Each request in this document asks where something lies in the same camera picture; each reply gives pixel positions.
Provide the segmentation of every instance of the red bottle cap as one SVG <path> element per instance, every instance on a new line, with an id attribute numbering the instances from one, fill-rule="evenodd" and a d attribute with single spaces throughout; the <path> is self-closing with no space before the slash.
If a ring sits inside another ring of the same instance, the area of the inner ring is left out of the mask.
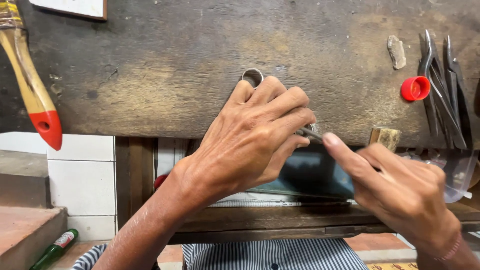
<path id="1" fill-rule="evenodd" d="M 430 93 L 430 82 L 426 77 L 416 76 L 402 83 L 402 96 L 406 100 L 422 100 Z"/>

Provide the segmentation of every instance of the floor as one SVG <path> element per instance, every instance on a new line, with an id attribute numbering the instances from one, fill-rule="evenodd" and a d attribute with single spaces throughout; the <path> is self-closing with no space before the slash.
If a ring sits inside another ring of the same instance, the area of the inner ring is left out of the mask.
<path id="1" fill-rule="evenodd" d="M 369 269 L 394 269 L 397 266 L 410 269 L 409 263 L 415 261 L 416 251 L 394 233 L 360 234 L 345 239 L 360 258 L 368 264 Z M 78 242 L 49 270 L 69 270 L 75 260 L 92 246 L 107 243 L 107 241 Z M 158 256 L 158 265 L 162 270 L 182 269 L 181 245 L 168 245 Z"/>

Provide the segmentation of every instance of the wooden workbench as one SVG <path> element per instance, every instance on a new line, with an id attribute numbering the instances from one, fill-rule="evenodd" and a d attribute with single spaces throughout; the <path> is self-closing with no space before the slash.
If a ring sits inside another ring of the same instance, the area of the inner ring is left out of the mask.
<path id="1" fill-rule="evenodd" d="M 480 8 L 476 0 L 159 0 L 108 2 L 108 21 L 20 1 L 36 68 L 65 133 L 201 138 L 243 70 L 256 67 L 309 95 L 320 132 L 365 145 L 373 127 L 399 146 L 443 147 L 423 103 L 400 97 L 417 73 L 427 28 L 451 35 L 480 148 Z M 394 71 L 389 35 L 404 42 Z M 0 132 L 33 131 L 1 50 Z"/>

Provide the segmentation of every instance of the forearm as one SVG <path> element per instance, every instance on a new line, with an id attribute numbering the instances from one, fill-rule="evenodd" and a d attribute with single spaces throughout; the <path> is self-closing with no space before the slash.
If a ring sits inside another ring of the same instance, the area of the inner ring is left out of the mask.
<path id="1" fill-rule="evenodd" d="M 427 252 L 417 252 L 419 270 L 480 270 L 480 262 L 463 239 L 453 257 L 445 261 L 435 260 L 434 256 Z"/>
<path id="2" fill-rule="evenodd" d="M 171 173 L 112 239 L 93 270 L 150 269 L 170 237 L 195 209 Z"/>

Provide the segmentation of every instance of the hand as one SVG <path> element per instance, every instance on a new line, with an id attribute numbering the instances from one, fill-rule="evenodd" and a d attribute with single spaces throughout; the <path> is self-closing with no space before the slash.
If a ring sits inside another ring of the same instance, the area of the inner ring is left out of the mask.
<path id="1" fill-rule="evenodd" d="M 460 221 L 446 208 L 445 173 L 440 168 L 402 159 L 380 144 L 354 153 L 332 133 L 324 134 L 323 142 L 352 176 L 358 204 L 417 249 L 434 257 L 448 253 L 460 231 Z"/>
<path id="2" fill-rule="evenodd" d="M 199 149 L 172 173 L 196 204 L 206 206 L 236 192 L 273 181 L 293 150 L 310 141 L 295 131 L 315 123 L 299 87 L 287 90 L 267 77 L 256 90 L 238 82 Z"/>

